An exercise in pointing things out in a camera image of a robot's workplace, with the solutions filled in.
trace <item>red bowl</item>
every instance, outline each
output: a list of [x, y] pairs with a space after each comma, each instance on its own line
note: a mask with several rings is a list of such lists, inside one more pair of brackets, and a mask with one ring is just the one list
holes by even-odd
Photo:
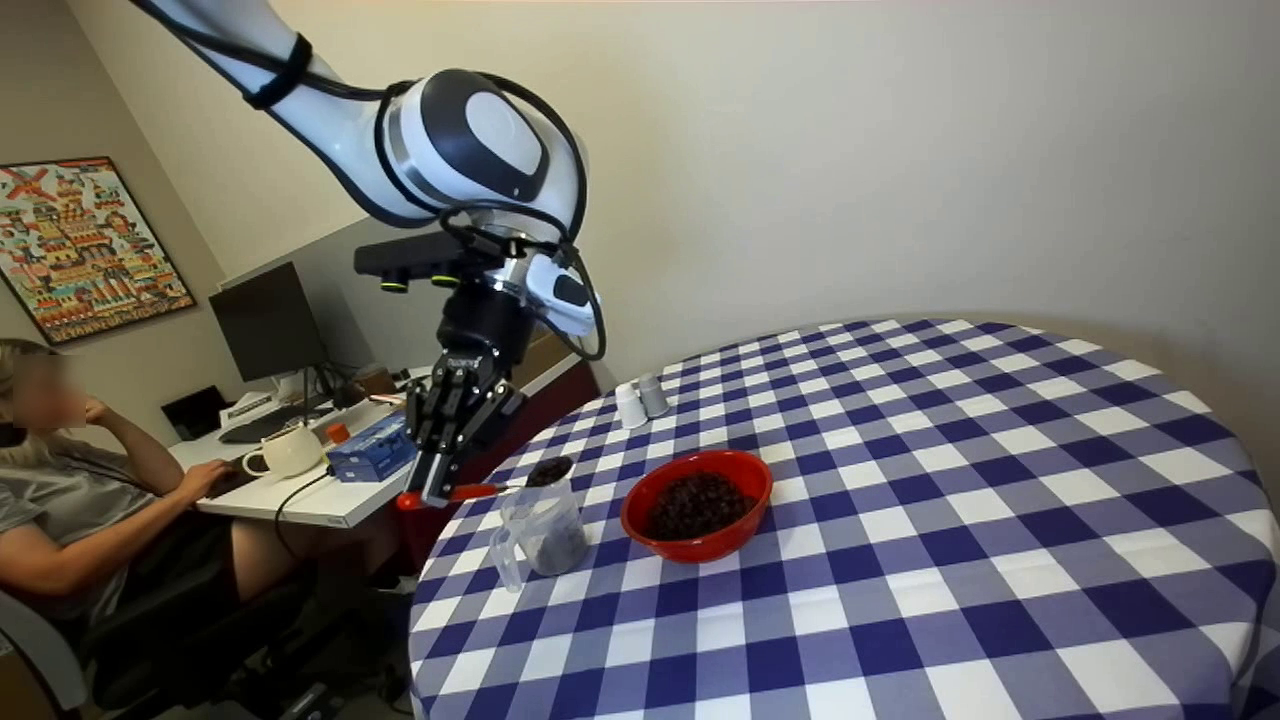
[[[693, 540], [647, 534], [650, 506], [665, 498], [665, 490], [671, 482], [693, 480], [693, 474], [724, 474], [737, 490], [744, 490], [746, 510], [737, 514], [731, 522], [703, 532], [703, 534], [693, 534]], [[675, 563], [703, 563], [703, 558], [717, 558], [717, 556], [744, 549], [755, 534], [766, 498], [772, 498], [772, 470], [759, 456], [731, 450], [731, 449], [693, 450], [693, 456], [675, 456], [675, 458], [650, 466], [647, 474], [639, 474], [639, 482], [623, 498], [623, 532], [636, 542], [647, 542], [654, 556], [666, 556]]]

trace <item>blue and white checkered tablecloth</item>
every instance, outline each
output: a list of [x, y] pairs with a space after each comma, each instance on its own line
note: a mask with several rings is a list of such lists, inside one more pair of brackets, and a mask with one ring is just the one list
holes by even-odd
[[[1148, 362], [1038, 328], [823, 325], [599, 394], [493, 480], [576, 456], [596, 558], [500, 589], [493, 498], [413, 596], [416, 716], [1225, 716], [1273, 589], [1236, 438]], [[694, 449], [774, 474], [759, 534], [666, 563], [618, 498]]]

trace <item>office chair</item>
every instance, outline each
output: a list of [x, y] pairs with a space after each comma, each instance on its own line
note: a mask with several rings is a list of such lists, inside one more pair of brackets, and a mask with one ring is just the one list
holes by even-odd
[[16, 651], [41, 676], [59, 716], [98, 709], [111, 720], [151, 720], [168, 709], [203, 699], [238, 699], [247, 713], [280, 716], [292, 686], [280, 686], [270, 672], [284, 676], [289, 655], [303, 655], [303, 647], [325, 637], [325, 620], [315, 626], [297, 626], [298, 609], [315, 591], [315, 573], [276, 584], [188, 639], [149, 643], [149, 637], [183, 624], [191, 605], [200, 605], [194, 589], [200, 575], [188, 575], [171, 600], [136, 605], [90, 630], [59, 626], [23, 600], [0, 591], [0, 661], [5, 651]]

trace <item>keyboard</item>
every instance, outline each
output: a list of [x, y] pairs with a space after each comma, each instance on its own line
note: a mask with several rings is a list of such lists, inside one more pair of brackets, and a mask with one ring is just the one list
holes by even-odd
[[218, 438], [223, 443], [256, 443], [256, 438], [280, 430], [297, 416], [303, 416], [303, 407], [270, 407], [269, 416], [256, 416], [247, 424], [227, 427]]

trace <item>wall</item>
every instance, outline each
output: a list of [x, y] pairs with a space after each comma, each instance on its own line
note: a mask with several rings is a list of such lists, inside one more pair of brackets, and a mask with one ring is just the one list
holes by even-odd
[[[68, 0], [227, 271], [358, 218], [126, 4]], [[1280, 4], [280, 0], [346, 79], [443, 63], [589, 142], [607, 369], [830, 316], [1023, 316], [1191, 383], [1280, 482]]]
[[[98, 60], [88, 53], [70, 10], [47, 0], [5, 0], [0, 23], [0, 163], [53, 154], [111, 154], [136, 205], [151, 218], [168, 255], [203, 300], [218, 276], [214, 260], [176, 188], [119, 104]], [[111, 337], [68, 342], [70, 383], [98, 390], [119, 413], [171, 436], [160, 416], [163, 400], [223, 377], [227, 354], [212, 342], [203, 308], [119, 328]], [[16, 296], [0, 287], [0, 337], [33, 337]]]

